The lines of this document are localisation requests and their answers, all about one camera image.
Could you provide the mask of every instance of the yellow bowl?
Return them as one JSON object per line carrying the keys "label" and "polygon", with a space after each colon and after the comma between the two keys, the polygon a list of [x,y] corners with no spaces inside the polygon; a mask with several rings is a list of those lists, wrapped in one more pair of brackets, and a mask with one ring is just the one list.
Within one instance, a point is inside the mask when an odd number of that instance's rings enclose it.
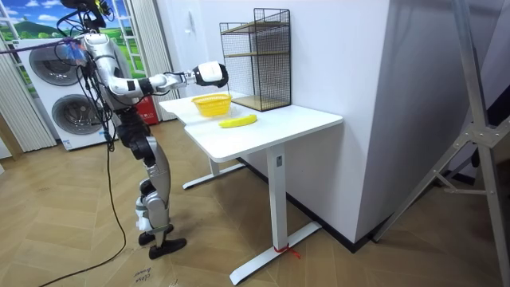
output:
{"label": "yellow bowl", "polygon": [[229,112],[231,95],[213,94],[207,96],[197,96],[191,100],[197,106],[202,116],[220,116]]}

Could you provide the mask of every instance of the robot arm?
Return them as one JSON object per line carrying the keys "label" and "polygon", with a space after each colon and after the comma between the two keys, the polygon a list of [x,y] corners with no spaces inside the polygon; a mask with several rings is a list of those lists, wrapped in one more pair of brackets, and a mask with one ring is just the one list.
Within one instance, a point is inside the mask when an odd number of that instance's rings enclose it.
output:
{"label": "robot arm", "polygon": [[119,99],[139,98],[153,92],[168,92],[189,84],[215,85],[221,88],[229,80],[225,66],[216,61],[201,64],[183,73],[163,73],[142,79],[126,79],[121,77],[115,50],[108,36],[103,33],[85,34],[83,44],[96,64],[101,83]]}

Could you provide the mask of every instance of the red tag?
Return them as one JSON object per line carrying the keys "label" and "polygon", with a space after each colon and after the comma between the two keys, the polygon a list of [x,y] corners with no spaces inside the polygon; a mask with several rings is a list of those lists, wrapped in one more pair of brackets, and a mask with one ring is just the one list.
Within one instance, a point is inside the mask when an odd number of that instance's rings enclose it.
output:
{"label": "red tag", "polygon": [[152,97],[145,97],[136,105],[136,109],[138,109],[138,114],[142,117],[145,123],[157,124],[159,122]]}
{"label": "red tag", "polygon": [[276,247],[274,247],[274,246],[273,246],[273,248],[274,248],[275,252],[277,252],[277,253],[282,253],[282,252],[285,252],[285,251],[287,251],[287,250],[288,250],[288,251],[292,252],[292,254],[294,254],[294,256],[296,256],[296,257],[297,257],[297,259],[301,259],[301,254],[299,254],[297,251],[295,251],[294,249],[292,249],[291,247],[289,247],[289,246],[288,246],[288,243],[287,243],[287,246],[286,246],[286,247],[284,247],[284,248],[282,248],[282,249],[280,249],[280,250],[278,250],[278,249],[277,249]]}

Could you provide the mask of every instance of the wire rack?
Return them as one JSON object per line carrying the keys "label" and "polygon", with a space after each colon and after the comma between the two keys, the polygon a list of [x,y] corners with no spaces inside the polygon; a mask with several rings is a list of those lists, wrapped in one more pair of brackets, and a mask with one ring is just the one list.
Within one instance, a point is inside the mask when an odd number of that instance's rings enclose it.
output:
{"label": "wire rack", "polygon": [[257,111],[291,104],[290,12],[255,8],[253,22],[220,23],[232,101]]}

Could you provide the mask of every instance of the tripod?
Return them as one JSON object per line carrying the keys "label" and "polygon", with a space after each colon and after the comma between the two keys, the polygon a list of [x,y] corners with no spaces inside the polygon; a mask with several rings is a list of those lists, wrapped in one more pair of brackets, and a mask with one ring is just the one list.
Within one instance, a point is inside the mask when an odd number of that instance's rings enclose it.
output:
{"label": "tripod", "polygon": [[[487,196],[488,208],[491,216],[492,231],[496,242],[496,251],[500,263],[503,286],[510,287],[510,261],[508,258],[508,242],[505,238],[504,218],[501,210],[501,194],[498,193],[498,183],[494,155],[492,149],[510,132],[510,116],[498,127],[490,127],[487,121],[487,109],[482,91],[480,69],[477,51],[473,44],[471,26],[469,24],[469,7],[465,0],[453,0],[453,12],[461,45],[462,67],[468,88],[469,103],[473,122],[453,142],[445,154],[426,174],[425,178],[412,190],[404,203],[398,207],[393,215],[382,225],[372,238],[377,242],[390,229],[397,219],[413,204],[425,189],[437,178],[448,188],[446,192],[453,194],[475,194]],[[484,191],[457,189],[448,179],[441,175],[441,171],[450,160],[469,142],[478,146],[481,170],[484,176]]]}

